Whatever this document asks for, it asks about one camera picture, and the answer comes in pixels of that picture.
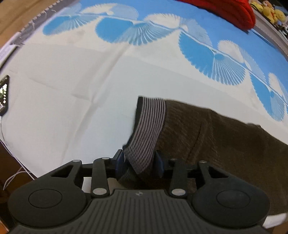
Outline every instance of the brown garment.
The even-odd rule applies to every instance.
[[[182,158],[190,164],[199,160],[208,161],[262,189],[270,199],[269,215],[288,212],[288,145],[272,137],[259,125],[245,124],[210,109],[177,101],[165,100],[165,104],[165,120],[155,142],[155,150],[161,150],[169,158]],[[141,101],[137,104],[139,108],[142,108]],[[149,109],[150,113],[154,113],[155,109]],[[157,119],[155,116],[149,118],[147,114],[138,118],[140,121],[136,121],[135,125],[141,123],[141,118],[152,124]],[[146,136],[142,139],[149,138],[147,129],[142,132]],[[123,147],[124,154],[127,148],[128,144]],[[145,182],[147,175],[143,176],[143,173],[145,171],[139,176]]]

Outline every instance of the smartphone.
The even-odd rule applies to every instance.
[[[6,75],[0,81],[0,116],[3,116],[8,110],[9,78],[10,77]]]

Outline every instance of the white cable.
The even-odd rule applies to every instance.
[[[11,180],[7,179],[7,180],[5,181],[4,186],[3,186],[3,190],[8,187],[8,185],[9,185],[9,184],[11,183],[11,181],[15,178],[15,176],[16,176],[16,174],[13,175],[13,177],[11,178]]]
[[[3,131],[2,131],[2,116],[0,116],[0,128],[1,128],[1,134],[2,134],[2,137],[3,137],[3,141],[5,142],[5,138],[4,138],[4,135],[3,135]],[[2,145],[4,146],[4,148],[7,150],[7,152],[13,157],[16,159],[16,161],[20,164],[21,167],[23,167],[23,169],[25,170],[25,172],[32,178],[32,180],[35,180],[33,178],[33,176],[31,176],[30,172],[28,172],[28,170],[26,169],[26,167],[18,160],[18,158],[16,158],[11,152],[10,150],[7,148],[6,144],[4,142],[2,142],[2,140],[0,139],[0,142],[2,143]]]
[[[6,182],[7,182],[9,179],[11,179],[13,176],[16,176],[16,175],[18,175],[18,174],[20,174],[20,173],[26,173],[26,172],[25,172],[25,171],[19,171],[19,172],[15,173],[14,175],[10,176],[10,177],[6,180]]]

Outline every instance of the brown floor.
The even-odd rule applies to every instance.
[[[4,0],[0,3],[0,47],[57,0]]]

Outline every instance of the red cloth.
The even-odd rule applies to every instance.
[[[248,0],[179,0],[206,9],[242,30],[255,25],[255,15]]]

